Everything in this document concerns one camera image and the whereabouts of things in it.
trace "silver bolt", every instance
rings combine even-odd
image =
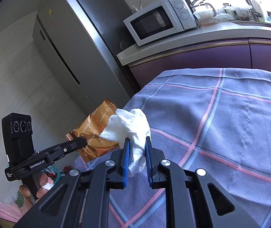
[[[169,166],[169,165],[170,165],[170,161],[167,160],[167,159],[163,159],[163,160],[161,161],[161,164],[162,164],[162,165],[165,165],[165,166]]]
[[[79,173],[79,171],[76,170],[76,169],[74,169],[74,170],[71,170],[71,171],[69,172],[69,175],[71,175],[72,177],[75,177],[75,176],[78,175],[78,173]]]
[[[199,176],[205,176],[206,175],[206,170],[204,170],[204,169],[197,169],[197,174]]]
[[[115,162],[113,160],[107,160],[105,162],[105,165],[107,165],[107,166],[113,166],[113,165],[115,165]]]

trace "countertop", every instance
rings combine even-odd
[[[190,31],[173,34],[146,45],[138,46],[134,44],[119,53],[117,57],[122,65],[127,65],[140,59],[183,46],[209,41],[244,38],[271,40],[271,27],[219,22],[213,26],[201,27],[199,30],[192,29]]]

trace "gold wrapper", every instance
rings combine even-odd
[[[115,115],[116,105],[109,99],[92,112],[82,124],[66,134],[68,140],[75,137],[84,137],[87,139],[87,146],[77,150],[79,155],[89,162],[119,147],[118,143],[107,141],[99,137],[100,133],[108,124],[109,117]]]

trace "microwave window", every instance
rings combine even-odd
[[[162,6],[142,14],[130,22],[139,39],[145,39],[156,33],[173,28],[173,25]]]

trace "microwave control panel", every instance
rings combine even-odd
[[[196,27],[194,16],[184,0],[168,0],[175,10],[184,30]]]

